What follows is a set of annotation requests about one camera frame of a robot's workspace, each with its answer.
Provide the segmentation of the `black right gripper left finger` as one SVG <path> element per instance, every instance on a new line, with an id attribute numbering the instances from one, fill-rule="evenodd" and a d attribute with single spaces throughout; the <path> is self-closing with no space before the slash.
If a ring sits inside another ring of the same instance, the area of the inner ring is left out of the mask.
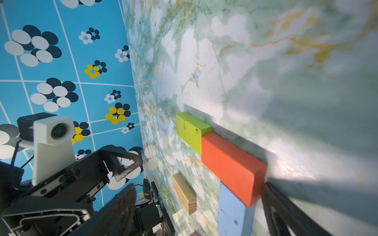
<path id="1" fill-rule="evenodd" d="M 136 188 L 127 185 L 72 236 L 128 236 L 136 209 Z"/>

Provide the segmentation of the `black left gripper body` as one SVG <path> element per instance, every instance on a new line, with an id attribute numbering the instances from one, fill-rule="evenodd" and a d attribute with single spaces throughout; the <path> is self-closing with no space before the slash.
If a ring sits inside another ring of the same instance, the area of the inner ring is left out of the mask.
<path id="1" fill-rule="evenodd" d="M 32 196 L 43 204 L 47 200 L 73 202 L 93 212 L 95 196 L 110 183 L 110 172 L 118 175 L 118 149 L 101 148 L 22 192 L 19 199 Z"/>

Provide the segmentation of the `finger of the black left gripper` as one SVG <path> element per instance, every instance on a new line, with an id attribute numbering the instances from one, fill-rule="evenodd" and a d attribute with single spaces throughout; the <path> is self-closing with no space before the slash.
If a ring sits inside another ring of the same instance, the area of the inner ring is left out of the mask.
<path id="1" fill-rule="evenodd" d="M 92 215 L 87 204 L 26 196 L 6 208 L 1 219 L 17 236 L 68 236 Z"/>
<path id="2" fill-rule="evenodd" d="M 127 175 L 143 164 L 141 147 L 133 147 L 126 151 L 121 147 L 107 145 L 101 149 L 101 157 L 117 182 L 130 179 Z"/>

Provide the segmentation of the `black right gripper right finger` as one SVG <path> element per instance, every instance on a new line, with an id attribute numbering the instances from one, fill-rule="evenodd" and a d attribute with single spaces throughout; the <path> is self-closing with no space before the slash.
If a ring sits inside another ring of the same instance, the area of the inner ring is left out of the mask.
<path id="1" fill-rule="evenodd" d="M 265 183 L 261 200 L 272 236 L 329 236 L 324 228 L 313 221 L 289 198 L 271 183 Z"/>

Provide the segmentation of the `light blue block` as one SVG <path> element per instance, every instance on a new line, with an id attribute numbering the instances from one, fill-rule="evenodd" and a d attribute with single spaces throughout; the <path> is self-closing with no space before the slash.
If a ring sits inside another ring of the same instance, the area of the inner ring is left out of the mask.
<path id="1" fill-rule="evenodd" d="M 248 207 L 220 183 L 217 229 L 222 236 L 249 236 L 256 206 Z"/>

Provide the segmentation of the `orange-red block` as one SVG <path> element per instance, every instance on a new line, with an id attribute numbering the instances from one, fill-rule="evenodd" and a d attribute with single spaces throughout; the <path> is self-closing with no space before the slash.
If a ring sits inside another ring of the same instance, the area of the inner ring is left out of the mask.
<path id="1" fill-rule="evenodd" d="M 215 133 L 202 137 L 201 148 L 202 162 L 242 203 L 252 207 L 259 201 L 267 164 Z"/>

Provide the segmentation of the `green block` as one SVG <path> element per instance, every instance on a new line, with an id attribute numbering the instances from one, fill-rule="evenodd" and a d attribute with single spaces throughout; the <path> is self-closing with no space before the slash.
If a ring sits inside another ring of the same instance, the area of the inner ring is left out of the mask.
<path id="1" fill-rule="evenodd" d="M 200 156 L 202 137 L 213 132 L 213 127 L 187 112 L 176 114 L 177 135 Z"/>

